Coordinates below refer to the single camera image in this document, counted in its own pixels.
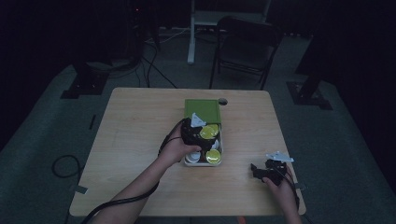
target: round container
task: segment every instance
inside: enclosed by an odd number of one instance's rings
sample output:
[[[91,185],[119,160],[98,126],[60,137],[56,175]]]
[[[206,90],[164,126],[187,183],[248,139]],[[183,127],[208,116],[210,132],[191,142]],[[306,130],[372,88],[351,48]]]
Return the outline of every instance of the round container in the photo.
[[[192,152],[186,155],[186,160],[191,163],[196,163],[199,161],[200,157],[201,157],[201,152]]]
[[[210,164],[216,164],[220,162],[221,154],[216,149],[210,149],[209,151],[206,152],[205,158],[207,162],[209,162]]]
[[[210,125],[204,126],[202,130],[199,132],[201,137],[204,139],[214,139],[218,133],[219,133],[219,129],[216,130],[214,127]]]

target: yellow lid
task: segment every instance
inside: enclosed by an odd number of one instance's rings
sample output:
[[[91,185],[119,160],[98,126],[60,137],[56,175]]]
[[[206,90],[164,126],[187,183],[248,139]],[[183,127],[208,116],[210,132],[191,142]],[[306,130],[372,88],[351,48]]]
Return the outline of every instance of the yellow lid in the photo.
[[[211,164],[216,164],[220,162],[221,154],[216,149],[210,149],[206,152],[206,160]]]
[[[214,136],[218,135],[218,133],[219,133],[219,125],[218,124],[208,124],[206,126],[211,127],[215,131]]]
[[[219,133],[219,126],[218,128],[214,128],[214,126],[211,125],[206,125],[202,128],[202,130],[199,132],[202,138],[204,139],[213,139],[218,135]]]

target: table leg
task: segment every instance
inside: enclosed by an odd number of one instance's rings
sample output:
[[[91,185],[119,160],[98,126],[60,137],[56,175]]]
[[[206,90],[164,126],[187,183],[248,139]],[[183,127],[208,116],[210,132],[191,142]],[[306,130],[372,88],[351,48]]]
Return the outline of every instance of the table leg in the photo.
[[[195,55],[195,0],[191,0],[191,33],[190,33],[190,46],[189,46],[189,56],[187,59],[188,64],[194,63]]]

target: person's left hand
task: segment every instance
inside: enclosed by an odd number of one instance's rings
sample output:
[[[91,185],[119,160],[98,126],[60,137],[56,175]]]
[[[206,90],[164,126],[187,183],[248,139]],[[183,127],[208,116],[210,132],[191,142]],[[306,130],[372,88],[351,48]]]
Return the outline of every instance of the person's left hand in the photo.
[[[180,161],[185,155],[189,153],[201,150],[199,146],[188,146],[184,144],[183,139],[181,138],[180,128],[181,124],[179,124],[172,133],[169,138],[170,141],[168,140],[168,143],[163,148],[163,151],[159,157],[161,160],[163,160],[163,162],[166,162],[168,166]]]

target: human hand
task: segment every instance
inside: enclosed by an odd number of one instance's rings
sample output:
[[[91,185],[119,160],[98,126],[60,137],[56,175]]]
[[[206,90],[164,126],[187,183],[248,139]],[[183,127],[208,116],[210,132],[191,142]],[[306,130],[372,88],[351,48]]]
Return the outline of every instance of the human hand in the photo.
[[[293,178],[289,166],[287,166],[286,178],[291,183],[293,182]],[[273,193],[274,197],[276,198],[276,201],[278,202],[279,206],[282,208],[282,211],[285,213],[285,215],[289,215],[289,214],[298,215],[294,189],[290,187],[286,179],[283,179],[282,182],[280,182],[279,186],[274,184],[274,182],[267,177],[264,177],[262,180],[267,184],[268,188]]]
[[[185,155],[194,151],[200,151],[199,146],[188,146],[184,144],[180,132],[181,124],[179,124],[175,131],[169,137],[167,144],[164,146],[159,159],[165,162],[168,166],[180,161]]]

